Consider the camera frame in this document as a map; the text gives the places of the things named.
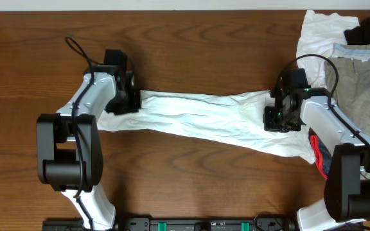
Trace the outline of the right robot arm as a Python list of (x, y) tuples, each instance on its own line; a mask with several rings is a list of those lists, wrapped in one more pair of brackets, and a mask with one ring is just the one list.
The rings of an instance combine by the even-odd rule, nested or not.
[(370, 219), (370, 136), (337, 108), (324, 88), (278, 89), (265, 107), (264, 129), (298, 132), (309, 126), (331, 154), (324, 198), (297, 212), (300, 230), (361, 227)]

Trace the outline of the white t-shirt with black tag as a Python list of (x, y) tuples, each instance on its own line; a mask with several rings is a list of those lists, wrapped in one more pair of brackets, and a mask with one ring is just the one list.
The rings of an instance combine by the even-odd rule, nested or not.
[(277, 133), (264, 129), (263, 113), (274, 99), (267, 90), (233, 96), (141, 91), (137, 113), (103, 112), (99, 130), (155, 130), (232, 144), (281, 157), (315, 162), (308, 130)]

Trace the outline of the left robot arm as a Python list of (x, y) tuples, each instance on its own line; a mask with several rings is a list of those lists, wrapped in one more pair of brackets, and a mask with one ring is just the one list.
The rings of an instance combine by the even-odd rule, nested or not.
[(43, 230), (117, 230), (116, 208), (101, 185), (103, 153), (97, 123), (102, 114), (135, 113), (140, 107), (134, 72), (100, 65), (84, 72), (81, 86), (62, 108), (39, 116), (39, 180), (61, 192), (80, 215), (47, 219)]

